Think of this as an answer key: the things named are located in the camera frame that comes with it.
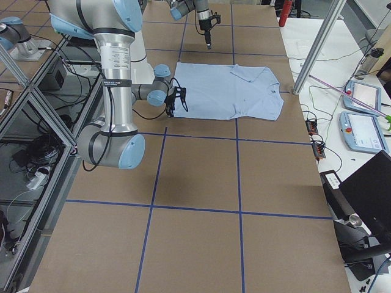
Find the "black monitor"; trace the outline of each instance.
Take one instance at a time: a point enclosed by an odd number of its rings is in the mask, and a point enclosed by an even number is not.
[[[391,244],[391,157],[380,151],[340,184],[340,190],[381,244]]]

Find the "white cloth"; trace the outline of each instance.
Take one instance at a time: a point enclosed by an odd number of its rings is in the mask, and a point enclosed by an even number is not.
[[[175,77],[189,107],[186,112],[176,99],[175,117],[276,120],[281,113],[280,83],[268,67],[177,63]]]

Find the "table surface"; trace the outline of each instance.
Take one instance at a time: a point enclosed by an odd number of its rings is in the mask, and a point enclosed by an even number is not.
[[[193,13],[174,22],[148,3],[148,61],[268,66],[281,116],[135,117],[144,160],[78,172],[30,292],[349,292],[274,9],[211,8],[222,24],[208,51]]]
[[[285,48],[287,50],[288,57],[290,57],[290,65],[293,73],[293,77],[296,79],[298,73],[304,63],[304,60],[297,60],[306,58],[309,49],[315,39],[316,34],[321,26],[322,20],[305,20],[305,19],[287,19],[285,27],[281,29]],[[327,59],[339,59],[329,61],[317,61],[311,74],[328,84],[335,87],[339,87],[345,84],[345,82],[352,75],[357,63],[362,58],[363,54],[359,46],[353,39],[348,28],[342,20],[338,20],[330,33],[329,38],[325,42],[321,53],[317,60]],[[390,104],[390,98],[384,88],[382,87],[379,79],[375,75],[369,75],[364,78],[363,81],[370,85],[375,85],[382,89],[382,103]],[[311,88],[312,96],[310,96],[309,87],[311,85],[324,87],[322,84],[317,83],[313,79],[308,78],[301,93],[299,94],[300,102],[302,104],[302,110],[308,110],[316,114],[318,118],[330,119],[325,111],[332,113],[335,110],[334,117],[329,123],[325,120],[320,120],[318,124],[318,130],[320,134],[326,138],[327,128],[329,127],[329,134],[326,146],[334,150],[342,158],[342,168],[337,172],[340,179],[343,181],[349,175],[359,169],[364,163],[371,159],[374,154],[360,153],[351,151],[343,141],[343,136],[340,131],[338,122],[339,114],[342,111],[346,111],[343,107],[343,103],[339,100],[340,95],[331,90]],[[391,108],[382,107],[381,109],[386,114],[391,114]],[[389,125],[383,118],[378,118],[379,124],[383,130],[383,133],[387,133]],[[391,146],[391,138],[386,137],[388,146]],[[319,172],[327,170],[337,170],[340,166],[338,157],[326,150],[326,158],[320,160],[318,170]],[[365,286],[365,282],[358,282],[353,276],[350,270],[346,270],[348,274],[349,283],[352,292],[357,292],[362,286]],[[391,292],[391,275],[381,275],[376,280],[374,286],[374,292]]]

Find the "metal post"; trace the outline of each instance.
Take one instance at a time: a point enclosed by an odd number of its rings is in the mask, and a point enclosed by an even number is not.
[[[324,43],[327,40],[327,36],[330,34],[335,21],[337,20],[343,6],[345,5],[346,0],[333,0],[329,12],[327,13],[322,26],[319,29],[318,35],[313,41],[310,52],[308,53],[307,59],[304,62],[303,67],[301,68],[300,74],[296,80],[296,83],[293,87],[293,94],[298,95],[303,88],[305,81],[308,78],[308,75],[311,72],[312,67],[314,66],[316,59],[319,56],[320,51]]]
[[[11,55],[7,52],[6,49],[0,44],[0,60],[2,60],[5,66],[12,72],[16,77],[20,85],[27,87],[29,85],[29,79],[20,69],[20,67],[12,59]]]

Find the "white table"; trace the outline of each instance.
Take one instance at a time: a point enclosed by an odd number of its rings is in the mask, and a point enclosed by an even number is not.
[[[302,65],[304,64],[304,59],[307,57],[311,45],[321,26],[321,23],[322,20],[289,18],[287,19],[285,27],[281,28],[281,33],[285,49],[287,50],[287,55],[288,57],[295,58],[290,59],[290,66],[295,80],[298,76],[297,73],[300,71]],[[338,20],[324,45],[321,54],[318,56],[318,60],[338,59],[341,56],[345,56],[353,52],[355,53],[340,60],[330,60],[325,62],[317,61],[311,71],[311,75],[323,81],[326,81],[328,84],[333,85],[334,87],[341,87],[350,78],[350,76],[354,72],[357,63],[363,56],[362,52],[359,51],[359,46],[353,39],[353,36],[350,34],[345,23],[342,20]],[[381,87],[381,83],[375,75],[366,76],[362,82]],[[305,86],[303,87],[299,95],[300,102],[301,104],[303,104],[302,110],[308,110],[309,108],[309,111],[314,112],[318,119],[330,118],[330,116],[328,116],[327,114],[317,111],[313,108],[313,104],[309,94],[309,87],[311,85],[325,87],[322,84],[319,84],[318,82],[314,81],[313,79],[308,78],[307,82],[305,83]],[[349,175],[354,173],[358,168],[360,168],[364,163],[366,163],[369,159],[371,159],[374,155],[350,151],[349,148],[346,146],[338,122],[339,113],[346,110],[343,107],[341,100],[338,103],[340,95],[333,90],[324,90],[314,87],[311,88],[311,92],[313,95],[313,103],[317,109],[323,110],[328,113],[333,113],[335,109],[334,117],[330,123],[327,140],[326,136],[329,122],[326,120],[319,120],[318,130],[322,137],[326,140],[326,146],[338,153],[338,155],[342,159],[342,167],[341,170],[338,172],[338,176],[343,181]],[[383,88],[382,103],[391,103],[390,98],[388,97],[386,91]],[[382,107],[381,110],[386,114],[391,114],[391,108]],[[383,132],[386,133],[389,125],[383,118],[378,118],[378,120],[383,129]],[[386,137],[386,141],[388,146],[391,147],[391,138]],[[332,169],[337,170],[340,166],[339,158],[329,150],[326,150],[325,154],[326,158],[320,160],[320,163],[318,165],[319,172]],[[366,285],[364,281],[357,281],[349,269],[346,270],[346,273],[348,275],[352,292],[358,292],[361,286]],[[372,289],[372,293],[375,292],[391,293],[390,274],[380,275],[378,277],[378,279],[376,280],[376,284]]]

